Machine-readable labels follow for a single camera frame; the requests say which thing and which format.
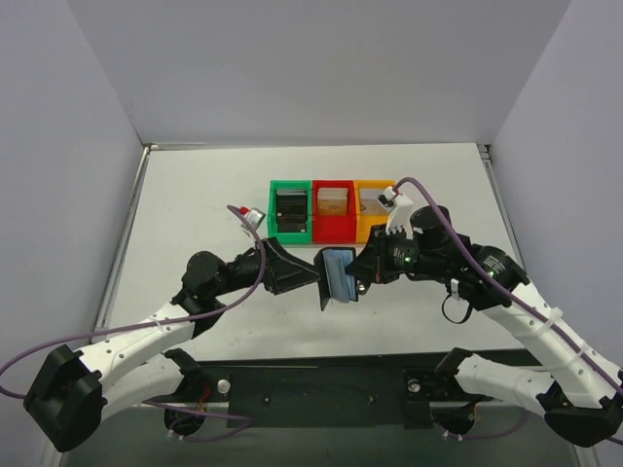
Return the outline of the black leather card holder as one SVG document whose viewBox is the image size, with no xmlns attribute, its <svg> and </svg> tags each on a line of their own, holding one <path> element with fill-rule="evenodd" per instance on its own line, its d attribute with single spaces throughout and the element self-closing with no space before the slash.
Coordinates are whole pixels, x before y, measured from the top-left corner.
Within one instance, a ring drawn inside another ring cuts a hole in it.
<svg viewBox="0 0 623 467">
<path fill-rule="evenodd" d="M 335 301 L 329 297 L 328 282 L 327 282 L 327 277 L 326 277 L 326 272 L 325 272 L 324 260 L 322 256 L 322 253 L 326 249 L 329 249 L 329 248 L 354 248 L 354 247 L 330 246 L 330 247 L 322 248 L 316 253 L 313 259 L 313 263 L 320 274 L 320 279 L 317 282 L 317 285 L 318 285 L 319 304 L 320 304 L 321 311 L 324 311 L 331 301 Z"/>
</svg>

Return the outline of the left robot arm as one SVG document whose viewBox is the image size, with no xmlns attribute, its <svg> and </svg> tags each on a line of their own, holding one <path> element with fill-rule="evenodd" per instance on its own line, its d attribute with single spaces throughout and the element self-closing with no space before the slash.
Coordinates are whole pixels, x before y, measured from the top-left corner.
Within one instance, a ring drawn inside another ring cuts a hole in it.
<svg viewBox="0 0 623 467">
<path fill-rule="evenodd" d="M 220 297 L 264 287 L 274 295 L 318 282 L 315 265 L 288 253 L 274 237 L 225 262 L 201 251 L 189 260 L 180 291 L 158 311 L 103 341 L 52 350 L 28 390 L 23 406 L 60 452 L 70 451 L 108 414 L 145 399 L 172 394 L 187 401 L 200 376 L 180 367 L 176 345 L 212 328 L 227 306 Z"/>
</svg>

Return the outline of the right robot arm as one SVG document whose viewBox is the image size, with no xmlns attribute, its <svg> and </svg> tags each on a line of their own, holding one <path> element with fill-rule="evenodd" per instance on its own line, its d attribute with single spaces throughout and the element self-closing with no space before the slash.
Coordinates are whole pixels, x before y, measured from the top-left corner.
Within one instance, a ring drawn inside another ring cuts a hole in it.
<svg viewBox="0 0 623 467">
<path fill-rule="evenodd" d="M 435 370 L 437 391 L 498 399 L 541 416 L 561 438 L 589 448 L 622 426 L 622 369 L 603 358 L 540 296 L 526 272 L 504 251 L 456 233 L 448 209 L 425 206 L 410 218 L 413 233 L 372 227 L 347 267 L 364 288 L 401 276 L 445 286 L 504 328 L 535 358 L 539 371 L 498 364 L 453 348 Z"/>
</svg>

